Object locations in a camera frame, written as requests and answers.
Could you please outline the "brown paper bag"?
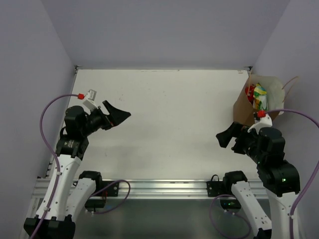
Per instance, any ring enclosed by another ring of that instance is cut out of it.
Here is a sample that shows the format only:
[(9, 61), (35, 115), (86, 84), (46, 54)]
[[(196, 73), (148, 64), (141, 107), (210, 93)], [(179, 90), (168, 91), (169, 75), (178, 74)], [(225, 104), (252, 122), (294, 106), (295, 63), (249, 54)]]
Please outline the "brown paper bag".
[(274, 120), (281, 113), (274, 110), (283, 109), (285, 100), (287, 99), (294, 84), (298, 82), (298, 76), (293, 77), (283, 84), (277, 77), (260, 76), (252, 74), (248, 77), (244, 87), (242, 88), (236, 102), (233, 106), (233, 120), (241, 124), (251, 126), (255, 123), (254, 113), (258, 110), (253, 108), (245, 94), (245, 88), (252, 84), (260, 84), (267, 91), (268, 110), (271, 111), (270, 117)]

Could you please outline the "green snack packet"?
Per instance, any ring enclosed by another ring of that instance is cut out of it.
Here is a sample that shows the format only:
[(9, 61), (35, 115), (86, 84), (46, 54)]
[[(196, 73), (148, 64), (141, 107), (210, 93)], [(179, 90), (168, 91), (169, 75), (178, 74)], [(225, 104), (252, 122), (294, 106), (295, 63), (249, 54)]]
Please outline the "green snack packet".
[(256, 84), (253, 92), (253, 108), (259, 111), (268, 110), (267, 91), (260, 85)]

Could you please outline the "large red snack packet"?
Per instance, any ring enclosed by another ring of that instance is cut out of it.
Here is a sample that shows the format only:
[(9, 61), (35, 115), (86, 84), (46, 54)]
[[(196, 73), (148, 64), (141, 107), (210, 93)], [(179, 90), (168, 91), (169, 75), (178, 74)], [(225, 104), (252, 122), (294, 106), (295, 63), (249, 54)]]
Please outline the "large red snack packet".
[(248, 101), (253, 104), (253, 101), (254, 101), (254, 90), (256, 88), (256, 85), (252, 84), (250, 86), (247, 86), (245, 88), (245, 94), (246, 94), (246, 97), (248, 99)]

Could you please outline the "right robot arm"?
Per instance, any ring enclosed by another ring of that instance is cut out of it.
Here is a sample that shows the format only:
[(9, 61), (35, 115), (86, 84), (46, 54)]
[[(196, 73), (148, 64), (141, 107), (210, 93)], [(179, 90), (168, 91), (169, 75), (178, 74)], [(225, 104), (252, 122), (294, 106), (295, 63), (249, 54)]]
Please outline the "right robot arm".
[(225, 173), (223, 183), (228, 195), (234, 196), (246, 214), (246, 223), (256, 239), (297, 239), (298, 223), (291, 209), (300, 192), (300, 176), (284, 159), (285, 139), (272, 123), (259, 121), (252, 126), (233, 122), (216, 135), (220, 147), (226, 148), (232, 138), (235, 153), (247, 155), (257, 165), (257, 174), (268, 196), (271, 216), (268, 217), (251, 193), (242, 171)]

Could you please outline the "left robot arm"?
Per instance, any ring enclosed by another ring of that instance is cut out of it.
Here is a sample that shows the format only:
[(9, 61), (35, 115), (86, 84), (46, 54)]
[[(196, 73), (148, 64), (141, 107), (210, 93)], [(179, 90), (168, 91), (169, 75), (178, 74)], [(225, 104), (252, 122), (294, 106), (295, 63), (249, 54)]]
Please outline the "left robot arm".
[(104, 114), (93, 101), (86, 100), (86, 113), (81, 106), (72, 106), (65, 112), (65, 126), (54, 151), (56, 166), (45, 197), (33, 218), (26, 218), (23, 228), (31, 239), (71, 239), (76, 221), (92, 195), (104, 191), (102, 175), (97, 171), (83, 172), (72, 189), (75, 173), (89, 145), (88, 136), (99, 129), (109, 130), (131, 116), (103, 101), (108, 111)]

